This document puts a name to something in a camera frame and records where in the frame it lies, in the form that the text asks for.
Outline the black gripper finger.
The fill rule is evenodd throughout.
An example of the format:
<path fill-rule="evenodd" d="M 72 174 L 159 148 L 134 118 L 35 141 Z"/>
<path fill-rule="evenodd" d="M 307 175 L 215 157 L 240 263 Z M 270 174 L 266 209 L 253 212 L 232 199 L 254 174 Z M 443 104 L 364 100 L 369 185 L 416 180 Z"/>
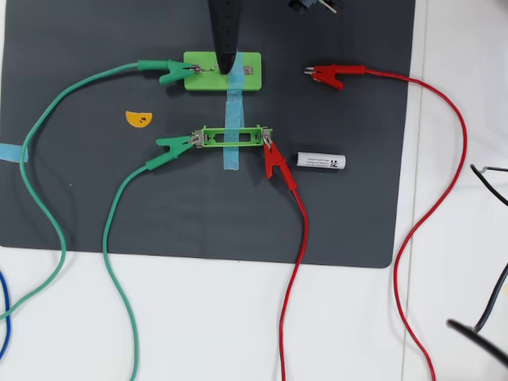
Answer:
<path fill-rule="evenodd" d="M 237 55 L 241 0 L 209 0 L 210 22 L 219 71 L 228 75 Z"/>

